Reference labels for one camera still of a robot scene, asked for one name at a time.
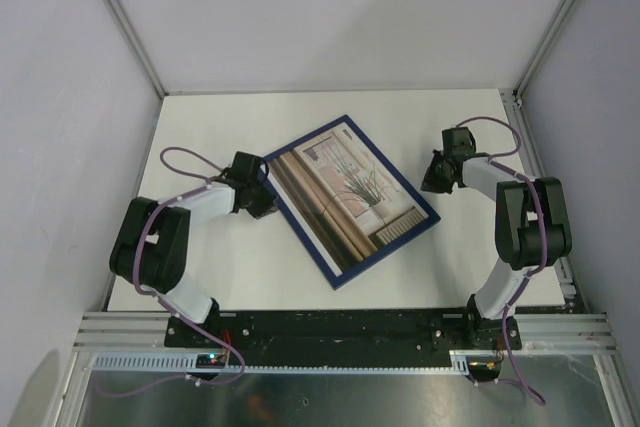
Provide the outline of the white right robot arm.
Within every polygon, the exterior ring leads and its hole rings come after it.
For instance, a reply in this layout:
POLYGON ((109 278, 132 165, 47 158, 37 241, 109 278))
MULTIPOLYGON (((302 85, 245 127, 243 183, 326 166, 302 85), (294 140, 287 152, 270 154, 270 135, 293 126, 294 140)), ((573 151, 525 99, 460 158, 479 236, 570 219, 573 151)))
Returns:
POLYGON ((473 348, 511 338, 509 318, 524 289, 537 274, 567 256, 572 234, 561 182, 531 178, 480 153, 466 126, 442 131, 442 148, 433 152, 421 189, 451 194, 471 188, 495 203, 494 240, 498 259, 484 285, 467 302, 459 330, 473 348))

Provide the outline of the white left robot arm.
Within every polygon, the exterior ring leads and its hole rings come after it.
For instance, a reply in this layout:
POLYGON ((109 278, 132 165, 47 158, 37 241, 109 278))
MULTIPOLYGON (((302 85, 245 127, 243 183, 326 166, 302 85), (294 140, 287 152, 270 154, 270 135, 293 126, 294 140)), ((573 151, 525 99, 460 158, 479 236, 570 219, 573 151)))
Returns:
POLYGON ((267 187, 269 166, 257 155, 238 151, 220 167, 183 147, 160 153, 163 166, 199 181, 189 191, 163 201, 136 197, 130 201, 109 258, 110 271, 134 286, 186 324, 197 345, 214 344, 221 334, 219 304, 187 273, 189 234, 215 218, 246 211, 255 219, 277 210, 267 187))

